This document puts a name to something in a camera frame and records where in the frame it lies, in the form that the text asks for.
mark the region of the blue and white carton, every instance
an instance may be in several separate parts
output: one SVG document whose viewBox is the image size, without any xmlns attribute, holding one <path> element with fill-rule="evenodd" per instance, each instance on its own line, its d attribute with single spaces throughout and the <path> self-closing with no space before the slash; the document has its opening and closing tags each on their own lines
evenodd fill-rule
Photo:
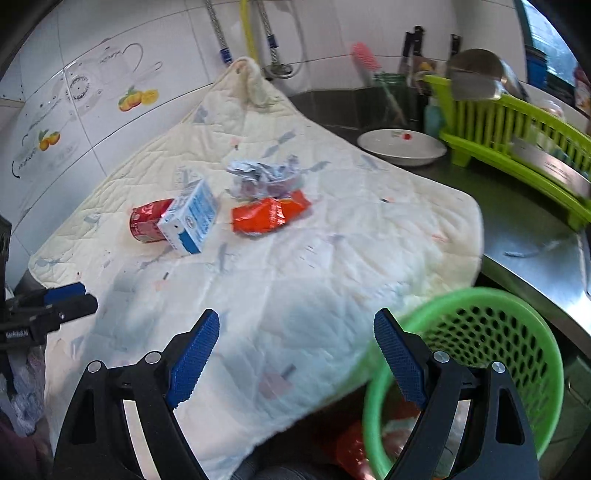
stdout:
<svg viewBox="0 0 591 480">
<path fill-rule="evenodd" d="M 182 255 L 198 254 L 217 213 L 217 200 L 205 179 L 189 183 L 170 204 L 158 228 Z"/>
</svg>

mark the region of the white plate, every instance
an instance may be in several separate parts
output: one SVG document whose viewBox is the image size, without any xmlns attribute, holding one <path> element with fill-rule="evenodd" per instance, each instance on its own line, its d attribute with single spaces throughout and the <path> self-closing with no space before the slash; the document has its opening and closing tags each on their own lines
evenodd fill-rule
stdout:
<svg viewBox="0 0 591 480">
<path fill-rule="evenodd" d="M 364 133 L 357 143 L 364 150 L 401 167 L 427 165 L 447 152 L 445 145 L 433 137 L 396 128 Z"/>
</svg>

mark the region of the quilted mat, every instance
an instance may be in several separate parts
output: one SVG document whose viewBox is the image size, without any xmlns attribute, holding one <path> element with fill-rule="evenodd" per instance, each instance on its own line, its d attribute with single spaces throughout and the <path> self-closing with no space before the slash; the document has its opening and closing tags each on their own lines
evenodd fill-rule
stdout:
<svg viewBox="0 0 591 480">
<path fill-rule="evenodd" d="M 268 235 L 233 233 L 238 203 L 227 191 L 227 165 L 290 155 L 303 169 L 311 208 Z M 179 257 L 166 242 L 131 236 L 133 207 L 174 197 L 198 178 L 220 203 L 201 254 Z M 94 316 L 48 338 L 53 445 L 90 361 L 136 363 L 212 308 L 220 338 L 175 412 L 209 478 L 226 480 L 254 446 L 345 393 L 380 308 L 401 315 L 470 286 L 482 248 L 470 196 L 336 137 L 302 116 L 252 60 L 239 59 L 185 120 L 121 165 L 31 257 L 29 269 L 46 287 L 81 281 L 99 302 Z M 137 422 L 130 430 L 139 434 Z M 141 464 L 147 455 L 138 452 Z"/>
</svg>

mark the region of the bottle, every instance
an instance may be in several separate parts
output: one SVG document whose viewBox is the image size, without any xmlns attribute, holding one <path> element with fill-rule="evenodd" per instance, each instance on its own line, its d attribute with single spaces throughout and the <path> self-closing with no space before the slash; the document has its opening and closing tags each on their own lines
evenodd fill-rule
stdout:
<svg viewBox="0 0 591 480">
<path fill-rule="evenodd" d="M 439 100 L 432 95 L 429 98 L 429 104 L 425 107 L 425 133 L 439 139 L 439 132 L 444 126 L 445 119 L 441 107 L 439 107 Z"/>
</svg>

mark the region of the metal screw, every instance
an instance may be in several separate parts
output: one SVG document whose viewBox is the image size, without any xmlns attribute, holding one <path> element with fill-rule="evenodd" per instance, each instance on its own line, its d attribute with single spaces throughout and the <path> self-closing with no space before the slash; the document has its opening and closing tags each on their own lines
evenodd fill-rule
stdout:
<svg viewBox="0 0 591 480">
<path fill-rule="evenodd" d="M 98 360 L 95 360 L 94 362 L 89 363 L 88 371 L 91 374 L 95 374 L 100 370 L 101 367 L 102 367 L 102 365 L 100 364 L 100 362 Z"/>
<path fill-rule="evenodd" d="M 160 358 L 161 355 L 159 352 L 150 352 L 148 355 L 146 355 L 145 360 L 147 364 L 153 365 L 160 362 Z"/>
<path fill-rule="evenodd" d="M 449 362 L 449 355 L 441 350 L 438 350 L 433 354 L 433 358 L 437 360 L 440 364 L 446 364 Z"/>
<path fill-rule="evenodd" d="M 505 365 L 503 365 L 501 362 L 493 362 L 492 369 L 498 374 L 502 374 L 505 372 Z"/>
</svg>

